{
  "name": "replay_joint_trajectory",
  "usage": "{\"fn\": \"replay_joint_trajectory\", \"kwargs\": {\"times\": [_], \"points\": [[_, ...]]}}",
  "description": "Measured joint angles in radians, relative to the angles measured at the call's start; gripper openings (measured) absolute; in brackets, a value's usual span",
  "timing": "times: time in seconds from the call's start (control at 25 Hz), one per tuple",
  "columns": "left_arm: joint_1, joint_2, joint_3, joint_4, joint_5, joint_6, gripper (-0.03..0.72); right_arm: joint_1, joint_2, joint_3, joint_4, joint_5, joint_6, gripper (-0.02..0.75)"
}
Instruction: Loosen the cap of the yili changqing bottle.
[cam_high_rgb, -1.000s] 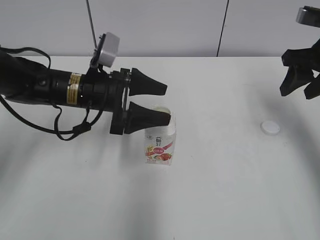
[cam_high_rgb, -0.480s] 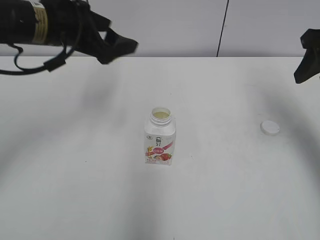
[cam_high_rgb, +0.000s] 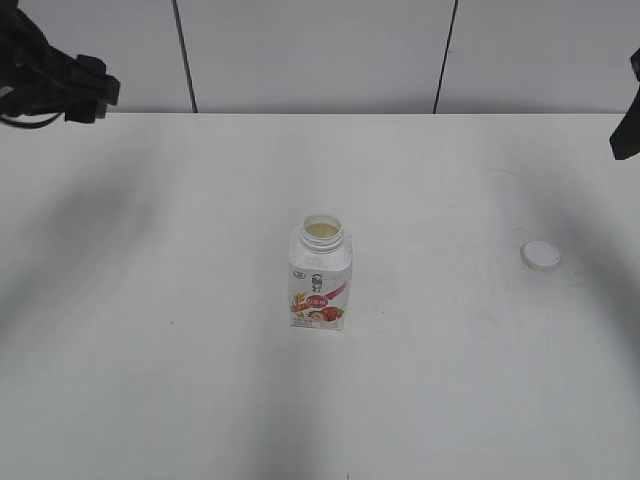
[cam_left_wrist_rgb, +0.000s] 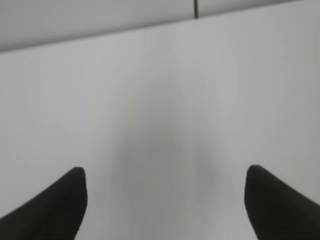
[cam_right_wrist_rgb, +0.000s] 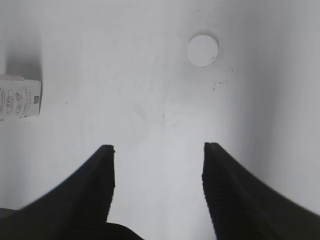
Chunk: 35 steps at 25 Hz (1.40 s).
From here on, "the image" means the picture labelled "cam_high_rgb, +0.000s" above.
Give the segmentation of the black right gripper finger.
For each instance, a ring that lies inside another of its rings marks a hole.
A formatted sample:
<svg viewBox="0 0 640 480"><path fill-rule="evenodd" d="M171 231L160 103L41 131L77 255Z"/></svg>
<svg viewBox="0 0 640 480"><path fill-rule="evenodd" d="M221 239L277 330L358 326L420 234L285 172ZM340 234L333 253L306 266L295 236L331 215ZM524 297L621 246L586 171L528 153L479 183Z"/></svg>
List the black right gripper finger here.
<svg viewBox="0 0 640 480"><path fill-rule="evenodd" d="M637 90L619 125L609 137L615 160L627 160L640 151L640 90Z"/></svg>

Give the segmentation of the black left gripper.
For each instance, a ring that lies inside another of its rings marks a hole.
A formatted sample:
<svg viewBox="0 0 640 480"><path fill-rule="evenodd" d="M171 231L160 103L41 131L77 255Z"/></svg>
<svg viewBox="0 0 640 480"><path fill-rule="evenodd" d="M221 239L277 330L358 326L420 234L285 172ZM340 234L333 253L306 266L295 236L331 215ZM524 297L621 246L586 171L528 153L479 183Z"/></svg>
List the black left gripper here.
<svg viewBox="0 0 640 480"><path fill-rule="evenodd" d="M62 114L66 121L94 123L118 104L121 83L99 58L73 58L49 46L29 69L37 78L31 114Z"/></svg>

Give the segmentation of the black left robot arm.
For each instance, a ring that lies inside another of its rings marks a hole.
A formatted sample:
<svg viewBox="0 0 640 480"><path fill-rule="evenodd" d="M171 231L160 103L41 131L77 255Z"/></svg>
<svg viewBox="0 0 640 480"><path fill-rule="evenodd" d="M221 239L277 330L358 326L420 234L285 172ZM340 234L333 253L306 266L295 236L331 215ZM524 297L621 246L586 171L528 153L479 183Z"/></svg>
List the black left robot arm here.
<svg viewBox="0 0 640 480"><path fill-rule="evenodd" d="M58 118L103 119L118 104L121 84L99 58L71 57L50 45L16 1L1 3L1 122L44 128Z"/></svg>

